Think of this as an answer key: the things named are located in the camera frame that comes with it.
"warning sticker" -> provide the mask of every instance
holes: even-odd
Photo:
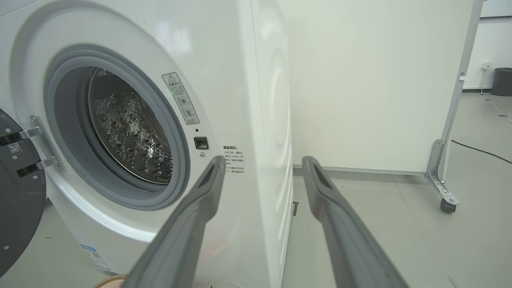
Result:
[[[9,150],[11,150],[12,155],[22,152],[22,148],[19,146],[18,143],[9,145]]]
[[[82,244],[80,244],[80,245],[87,252],[89,257],[93,260],[96,267],[103,269],[103,270],[112,271],[106,265],[105,261],[103,261],[103,259],[99,256],[98,251],[96,251],[96,249],[89,247],[89,246],[82,245]]]
[[[178,74],[176,74],[176,72],[164,74],[162,75],[162,79],[165,81],[165,84],[167,84],[174,100],[176,100],[176,103],[180,106],[181,114],[183,115],[183,118],[185,118],[185,123],[187,125],[199,123],[199,118],[197,117],[196,111],[188,98],[187,91],[185,91],[185,87],[183,87]]]
[[[233,174],[245,174],[246,155],[238,145],[225,145],[224,158],[226,158],[226,172]]]

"wheel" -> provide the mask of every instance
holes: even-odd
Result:
[[[455,208],[457,208],[456,205],[450,204],[446,202],[446,200],[441,199],[441,211],[447,212],[447,213],[453,213],[455,212]]]

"power outlet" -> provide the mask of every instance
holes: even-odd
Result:
[[[483,70],[490,69],[492,66],[493,66],[493,63],[492,63],[492,62],[489,62],[489,61],[482,62],[482,69],[483,69]]]

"concrete floor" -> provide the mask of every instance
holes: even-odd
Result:
[[[512,97],[488,96],[512,117]],[[512,159],[512,124],[479,94],[462,95],[454,140]],[[284,288],[335,287],[320,224],[311,215],[300,171]],[[451,144],[446,185],[460,200],[454,214],[423,177],[329,172],[410,287],[512,286],[512,165]],[[97,269],[53,206],[0,287],[90,288],[110,274]]]

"washing machine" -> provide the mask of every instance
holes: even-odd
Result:
[[[13,177],[46,180],[92,262],[124,274],[224,155],[196,280],[279,287],[293,201],[286,18],[274,0],[3,0]],[[37,161],[22,163],[29,141]]]

